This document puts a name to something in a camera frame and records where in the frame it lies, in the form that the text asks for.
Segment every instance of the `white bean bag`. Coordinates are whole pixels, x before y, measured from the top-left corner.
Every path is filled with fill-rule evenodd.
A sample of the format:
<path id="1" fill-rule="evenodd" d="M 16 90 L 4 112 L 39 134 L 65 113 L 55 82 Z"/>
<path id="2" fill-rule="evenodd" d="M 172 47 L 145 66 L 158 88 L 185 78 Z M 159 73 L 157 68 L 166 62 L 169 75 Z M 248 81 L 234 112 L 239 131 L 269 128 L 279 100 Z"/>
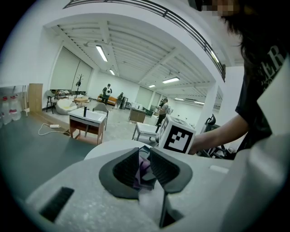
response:
<path id="1" fill-rule="evenodd" d="M 68 115 L 70 111 L 76 110 L 77 105 L 69 99 L 60 99 L 56 103 L 56 111 L 62 115 Z"/>

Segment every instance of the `person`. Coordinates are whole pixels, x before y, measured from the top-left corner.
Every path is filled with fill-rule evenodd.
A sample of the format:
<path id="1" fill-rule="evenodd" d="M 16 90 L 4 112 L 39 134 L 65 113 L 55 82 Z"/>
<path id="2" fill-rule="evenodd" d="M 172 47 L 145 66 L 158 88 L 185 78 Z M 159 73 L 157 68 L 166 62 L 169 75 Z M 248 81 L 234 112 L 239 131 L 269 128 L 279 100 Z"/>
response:
<path id="1" fill-rule="evenodd" d="M 121 93 L 119 96 L 118 96 L 118 98 L 117 98 L 117 103 L 116 103 L 116 107 L 117 107 L 117 109 L 120 107 L 120 105 L 121 105 L 121 102 L 122 102 L 122 99 L 123 99 L 123 94 L 124 93 Z"/>
<path id="2" fill-rule="evenodd" d="M 159 118 L 158 118 L 158 121 L 156 123 L 156 126 L 158 126 L 159 124 L 162 123 L 163 119 L 166 117 L 166 112 L 168 111 L 168 99 L 165 98 L 163 99 L 163 106 L 160 108 L 158 107 L 159 109 Z"/>
<path id="3" fill-rule="evenodd" d="M 246 135 L 238 151 L 251 148 L 257 141 L 269 137 L 271 129 L 257 104 L 257 99 L 267 89 L 286 55 L 289 42 L 286 38 L 286 21 L 279 3 L 262 0 L 215 0 L 208 9 L 217 11 L 227 24 L 228 31 L 240 35 L 241 53 L 244 58 L 245 75 L 238 113 L 223 126 L 197 135 L 190 154 L 214 148 Z"/>
<path id="4" fill-rule="evenodd" d="M 102 102 L 107 105 L 110 95 L 112 94 L 111 84 L 108 84 L 107 87 L 103 88 L 103 97 L 101 99 Z"/>

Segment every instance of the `water bottle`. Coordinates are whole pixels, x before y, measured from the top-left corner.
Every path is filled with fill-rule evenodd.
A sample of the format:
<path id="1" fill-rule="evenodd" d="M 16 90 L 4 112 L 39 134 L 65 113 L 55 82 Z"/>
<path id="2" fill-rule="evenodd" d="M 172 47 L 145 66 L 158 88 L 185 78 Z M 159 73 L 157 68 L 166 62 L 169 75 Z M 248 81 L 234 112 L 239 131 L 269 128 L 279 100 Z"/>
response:
<path id="1" fill-rule="evenodd" d="M 15 95 L 15 97 L 16 97 L 16 101 L 17 101 L 17 111 L 19 111 L 20 115 L 21 115 L 21 112 L 22 112 L 21 102 L 20 102 L 19 97 L 18 97 L 17 94 Z"/>
<path id="2" fill-rule="evenodd" d="M 3 124 L 6 125 L 6 124 L 10 123 L 12 118 L 10 115 L 10 106 L 9 106 L 7 97 L 3 97 L 1 112 L 2 112 Z"/>
<path id="3" fill-rule="evenodd" d="M 18 102 L 15 96 L 11 97 L 10 115 L 13 121 L 17 121 L 21 118 L 21 113 L 19 111 Z"/>
<path id="4" fill-rule="evenodd" d="M 3 125 L 3 121 L 2 121 L 2 113 L 1 113 L 1 111 L 0 111 L 0 129 L 1 129 L 2 125 Z"/>

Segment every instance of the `hand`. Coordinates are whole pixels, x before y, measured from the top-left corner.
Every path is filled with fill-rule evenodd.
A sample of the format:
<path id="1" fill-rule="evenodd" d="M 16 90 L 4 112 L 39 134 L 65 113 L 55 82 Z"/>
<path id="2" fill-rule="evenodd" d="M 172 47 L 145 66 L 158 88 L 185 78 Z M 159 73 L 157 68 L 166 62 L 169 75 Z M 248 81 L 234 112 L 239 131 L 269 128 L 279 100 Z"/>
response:
<path id="1" fill-rule="evenodd" d="M 192 144 L 192 146 L 191 146 L 191 148 L 190 148 L 188 154 L 189 154 L 189 155 L 195 155 L 197 152 L 198 152 L 198 151 L 197 151 L 197 149 L 195 148 L 195 145 Z"/>

